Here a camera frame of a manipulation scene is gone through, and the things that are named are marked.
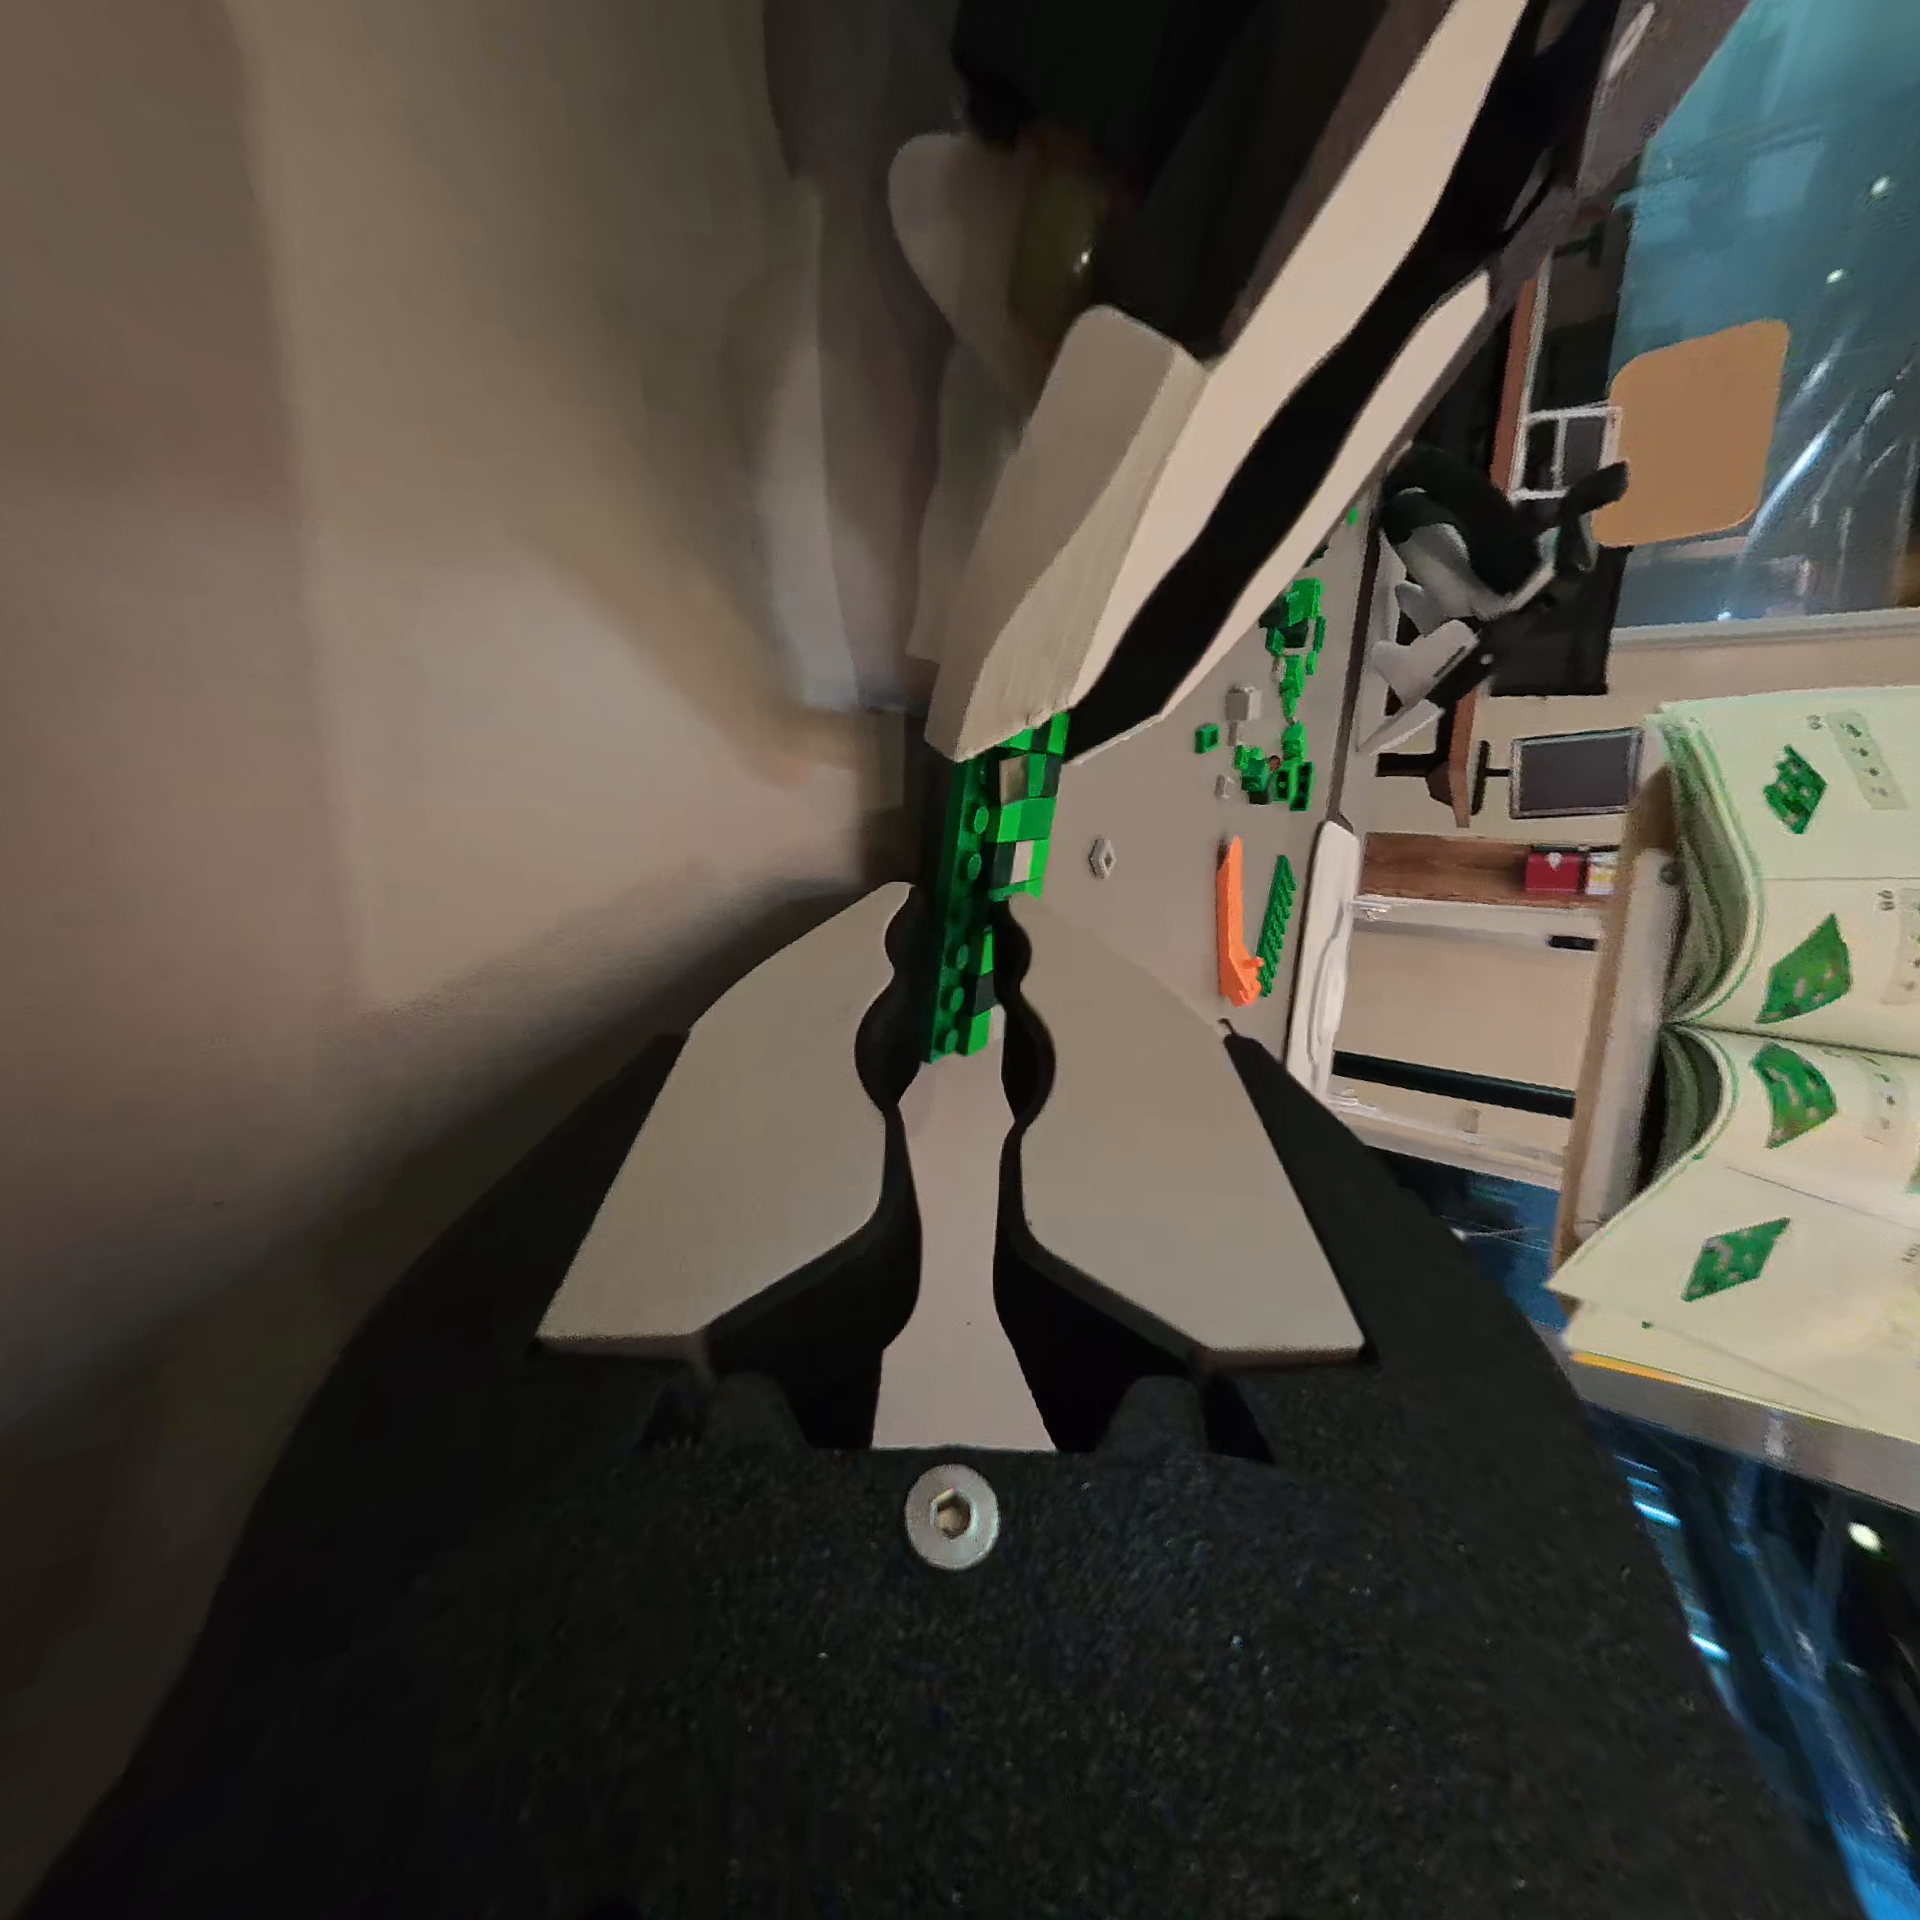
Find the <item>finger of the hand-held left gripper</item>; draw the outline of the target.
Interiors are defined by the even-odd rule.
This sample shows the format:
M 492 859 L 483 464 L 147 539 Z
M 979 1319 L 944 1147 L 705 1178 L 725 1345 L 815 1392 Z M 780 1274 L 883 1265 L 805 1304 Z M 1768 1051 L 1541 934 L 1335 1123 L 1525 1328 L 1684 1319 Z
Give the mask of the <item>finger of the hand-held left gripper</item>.
M 1196 539 L 1144 598 L 1093 691 L 1073 702 L 1069 754 L 1158 723 L 1223 641 L 1286 583 L 1432 407 L 1489 331 L 1503 253 L 1565 175 L 1565 137 L 1477 133 L 1425 229 L 1351 334 L 1281 402 Z
M 1523 3 L 1445 6 L 1229 347 L 1203 359 L 1110 305 L 1062 336 L 939 627 L 925 738 L 950 762 L 1086 701 L 1281 406 L 1356 342 L 1429 226 Z

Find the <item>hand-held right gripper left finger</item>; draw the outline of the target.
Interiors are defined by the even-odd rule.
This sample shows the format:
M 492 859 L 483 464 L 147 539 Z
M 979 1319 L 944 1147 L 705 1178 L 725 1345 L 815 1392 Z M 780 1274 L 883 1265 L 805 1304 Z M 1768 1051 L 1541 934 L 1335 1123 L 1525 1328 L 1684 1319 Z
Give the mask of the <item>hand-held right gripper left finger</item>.
M 921 1291 L 902 1121 L 921 939 L 921 895 L 889 880 L 697 1019 L 543 1310 L 543 1353 L 760 1376 L 814 1448 L 873 1442 Z

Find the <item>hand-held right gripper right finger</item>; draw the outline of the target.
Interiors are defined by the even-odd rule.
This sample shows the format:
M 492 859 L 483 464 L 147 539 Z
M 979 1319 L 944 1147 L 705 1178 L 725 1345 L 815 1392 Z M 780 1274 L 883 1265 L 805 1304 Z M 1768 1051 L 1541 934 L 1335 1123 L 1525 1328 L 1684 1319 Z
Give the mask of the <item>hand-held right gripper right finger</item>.
M 1139 1381 L 1348 1362 L 1365 1335 L 1219 1025 L 1015 901 L 991 1296 L 1046 1439 L 1094 1448 Z

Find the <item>lego pieces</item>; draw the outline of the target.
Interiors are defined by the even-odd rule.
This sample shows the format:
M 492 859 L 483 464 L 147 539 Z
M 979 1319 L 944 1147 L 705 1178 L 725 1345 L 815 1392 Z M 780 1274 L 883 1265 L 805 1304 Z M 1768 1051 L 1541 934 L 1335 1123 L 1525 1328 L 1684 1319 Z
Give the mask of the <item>lego pieces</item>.
M 1286 826 L 1321 813 L 1352 736 L 1360 589 L 1374 557 L 1365 501 L 1208 670 L 1183 727 L 1219 822 Z

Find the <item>green mosaic lego plate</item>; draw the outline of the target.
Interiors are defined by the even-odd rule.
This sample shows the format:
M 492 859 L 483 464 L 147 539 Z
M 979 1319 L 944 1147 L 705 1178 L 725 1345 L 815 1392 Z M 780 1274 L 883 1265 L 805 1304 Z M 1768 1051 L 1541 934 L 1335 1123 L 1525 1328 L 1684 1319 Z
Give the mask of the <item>green mosaic lego plate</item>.
M 1017 896 L 1041 895 L 1068 736 L 1069 714 L 1059 712 L 950 768 L 932 870 L 931 1065 L 991 1040 L 1001 1007 L 996 914 Z

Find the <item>lego instruction booklet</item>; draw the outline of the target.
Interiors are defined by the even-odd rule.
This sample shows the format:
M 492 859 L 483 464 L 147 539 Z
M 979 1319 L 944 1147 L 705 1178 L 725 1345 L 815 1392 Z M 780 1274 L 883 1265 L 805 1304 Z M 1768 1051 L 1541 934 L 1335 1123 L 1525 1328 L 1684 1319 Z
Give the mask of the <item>lego instruction booklet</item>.
M 1917 1415 L 1917 694 L 1659 709 L 1552 1289 L 1576 1359 L 1903 1445 Z

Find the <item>person's left hand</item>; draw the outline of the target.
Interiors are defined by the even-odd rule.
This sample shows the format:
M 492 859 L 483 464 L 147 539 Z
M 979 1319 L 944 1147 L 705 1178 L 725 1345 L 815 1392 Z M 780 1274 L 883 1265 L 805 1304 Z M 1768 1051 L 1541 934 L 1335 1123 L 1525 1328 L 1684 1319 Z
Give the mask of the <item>person's left hand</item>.
M 1089 302 L 1112 181 L 1097 155 L 1068 135 L 1037 137 L 1031 165 L 1011 302 L 1024 326 L 1056 342 Z

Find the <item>black office chair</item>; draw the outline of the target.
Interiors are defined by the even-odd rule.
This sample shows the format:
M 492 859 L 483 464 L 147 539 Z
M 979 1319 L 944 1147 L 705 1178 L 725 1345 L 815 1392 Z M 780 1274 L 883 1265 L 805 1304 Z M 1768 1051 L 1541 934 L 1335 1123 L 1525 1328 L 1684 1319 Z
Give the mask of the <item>black office chair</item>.
M 1382 481 L 1377 515 L 1401 568 L 1404 634 L 1391 641 L 1408 645 L 1464 621 L 1496 650 L 1500 670 L 1590 589 L 1600 568 L 1592 515 L 1620 499 L 1625 478 L 1627 466 L 1612 464 L 1557 501 L 1515 501 L 1452 454 L 1411 447 Z

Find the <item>white plastic part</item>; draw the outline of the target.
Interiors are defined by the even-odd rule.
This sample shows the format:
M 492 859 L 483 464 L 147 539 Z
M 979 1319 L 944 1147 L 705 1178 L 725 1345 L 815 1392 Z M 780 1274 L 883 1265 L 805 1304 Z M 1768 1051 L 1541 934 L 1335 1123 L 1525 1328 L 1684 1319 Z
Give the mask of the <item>white plastic part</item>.
M 1448 621 L 1414 642 L 1377 641 L 1365 670 L 1384 686 L 1391 712 L 1357 745 L 1377 758 L 1440 723 L 1496 673 L 1496 650 L 1464 621 Z

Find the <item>orange brick separator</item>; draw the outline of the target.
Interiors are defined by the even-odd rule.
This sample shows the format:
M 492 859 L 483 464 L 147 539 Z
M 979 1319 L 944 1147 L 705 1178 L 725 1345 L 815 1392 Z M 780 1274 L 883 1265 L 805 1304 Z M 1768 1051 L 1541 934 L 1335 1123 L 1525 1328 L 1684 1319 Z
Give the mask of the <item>orange brick separator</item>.
M 1232 1008 L 1260 1002 L 1268 984 L 1268 966 L 1260 949 L 1245 943 L 1243 914 L 1243 851 L 1232 837 L 1216 857 L 1216 987 Z

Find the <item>white book stand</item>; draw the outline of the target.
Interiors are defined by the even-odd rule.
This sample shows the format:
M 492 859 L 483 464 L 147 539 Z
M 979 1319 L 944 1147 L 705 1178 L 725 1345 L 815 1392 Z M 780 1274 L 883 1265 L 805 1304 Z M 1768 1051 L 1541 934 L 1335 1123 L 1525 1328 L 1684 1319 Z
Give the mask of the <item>white book stand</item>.
M 1302 905 L 1297 969 L 1286 1016 L 1286 1069 L 1321 1102 L 1333 1088 L 1391 1088 L 1452 1110 L 1525 1114 L 1564 1121 L 1567 1143 L 1549 1155 L 1531 1145 L 1496 1145 L 1431 1119 L 1340 1110 L 1390 1150 L 1502 1171 L 1515 1179 L 1553 1183 L 1553 1255 L 1564 1265 L 1635 1197 L 1644 1171 L 1647 1101 L 1659 1057 L 1663 992 L 1684 918 L 1676 870 L 1673 781 L 1652 773 L 1630 802 L 1622 826 L 1620 877 L 1600 914 L 1592 949 L 1597 974 L 1574 1088 L 1525 1083 L 1508 1075 L 1405 1064 L 1336 1045 L 1348 991 L 1357 880 L 1333 896 L 1319 885 Z

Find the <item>grey monitor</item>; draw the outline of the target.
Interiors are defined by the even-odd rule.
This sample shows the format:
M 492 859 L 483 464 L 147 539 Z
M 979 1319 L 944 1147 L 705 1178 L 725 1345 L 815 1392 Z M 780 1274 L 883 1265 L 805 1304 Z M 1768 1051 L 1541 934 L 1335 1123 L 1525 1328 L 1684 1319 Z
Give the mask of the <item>grey monitor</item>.
M 1505 813 L 1515 824 L 1616 817 L 1641 787 L 1637 727 L 1517 736 L 1505 762 Z

